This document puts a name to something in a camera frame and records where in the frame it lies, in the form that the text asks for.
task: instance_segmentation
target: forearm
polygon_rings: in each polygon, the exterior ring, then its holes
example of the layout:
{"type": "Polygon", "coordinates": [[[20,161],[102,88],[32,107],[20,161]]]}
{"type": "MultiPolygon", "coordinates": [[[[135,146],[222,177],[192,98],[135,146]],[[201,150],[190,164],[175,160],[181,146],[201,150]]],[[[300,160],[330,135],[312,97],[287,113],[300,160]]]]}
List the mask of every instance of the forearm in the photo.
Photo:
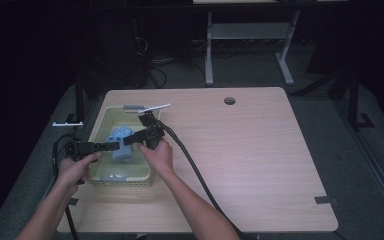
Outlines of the forearm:
{"type": "Polygon", "coordinates": [[[55,185],[17,239],[51,239],[70,197],[66,188],[55,185]]]}
{"type": "Polygon", "coordinates": [[[176,174],[167,174],[163,180],[197,239],[239,239],[227,219],[176,174]]]}

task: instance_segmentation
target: wooden table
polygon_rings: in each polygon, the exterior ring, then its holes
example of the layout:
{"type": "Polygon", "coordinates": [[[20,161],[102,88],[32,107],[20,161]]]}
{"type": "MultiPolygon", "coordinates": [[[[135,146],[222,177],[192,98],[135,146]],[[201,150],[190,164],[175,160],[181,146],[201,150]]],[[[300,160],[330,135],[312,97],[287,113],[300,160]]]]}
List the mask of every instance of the wooden table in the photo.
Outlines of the wooden table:
{"type": "MultiPolygon", "coordinates": [[[[281,88],[204,88],[110,91],[107,107],[162,105],[161,120],[185,144],[226,215],[244,232],[334,231],[338,227],[288,98],[281,88]],[[234,105],[224,99],[233,97],[234,105]]],[[[207,201],[180,148],[178,175],[207,201]]],[[[79,232],[191,232],[170,191],[151,187],[81,185],[70,206],[79,232]]],[[[58,231],[69,232],[66,218],[58,231]]]]}

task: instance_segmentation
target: person's right hand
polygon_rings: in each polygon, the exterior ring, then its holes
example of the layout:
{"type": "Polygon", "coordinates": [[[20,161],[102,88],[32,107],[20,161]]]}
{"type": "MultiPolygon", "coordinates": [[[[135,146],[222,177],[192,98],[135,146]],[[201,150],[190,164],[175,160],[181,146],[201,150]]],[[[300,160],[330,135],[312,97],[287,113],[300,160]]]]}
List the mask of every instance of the person's right hand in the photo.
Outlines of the person's right hand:
{"type": "Polygon", "coordinates": [[[167,175],[173,174],[173,148],[170,144],[161,139],[155,150],[151,150],[145,145],[137,144],[139,151],[145,156],[149,166],[164,178],[167,175]]]}

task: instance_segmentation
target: black tool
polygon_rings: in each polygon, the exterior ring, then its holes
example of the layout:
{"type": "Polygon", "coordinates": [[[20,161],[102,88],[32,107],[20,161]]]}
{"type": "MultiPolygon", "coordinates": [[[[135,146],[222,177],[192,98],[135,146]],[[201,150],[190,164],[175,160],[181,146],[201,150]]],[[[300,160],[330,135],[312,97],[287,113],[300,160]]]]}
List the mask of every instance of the black tool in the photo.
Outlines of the black tool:
{"type": "Polygon", "coordinates": [[[144,115],[139,116],[139,120],[146,128],[135,132],[133,135],[123,138],[124,145],[132,145],[133,143],[145,142],[149,149],[156,149],[160,139],[165,135],[164,129],[157,125],[152,111],[147,111],[144,115]]]}
{"type": "Polygon", "coordinates": [[[82,158],[86,155],[100,151],[114,151],[120,149],[119,142],[94,143],[94,142],[70,142],[65,150],[66,154],[73,159],[82,158]]]}

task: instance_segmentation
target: person's left hand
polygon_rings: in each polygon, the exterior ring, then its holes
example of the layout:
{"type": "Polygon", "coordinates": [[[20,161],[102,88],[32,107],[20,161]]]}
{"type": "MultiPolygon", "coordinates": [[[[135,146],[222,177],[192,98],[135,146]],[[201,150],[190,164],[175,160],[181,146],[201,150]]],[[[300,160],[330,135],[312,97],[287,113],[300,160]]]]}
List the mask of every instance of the person's left hand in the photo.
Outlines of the person's left hand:
{"type": "Polygon", "coordinates": [[[70,196],[73,195],[78,189],[77,182],[87,179],[89,175],[88,165],[101,155],[101,152],[92,153],[77,162],[74,162],[70,157],[64,158],[60,163],[58,179],[55,185],[66,188],[70,196]]]}

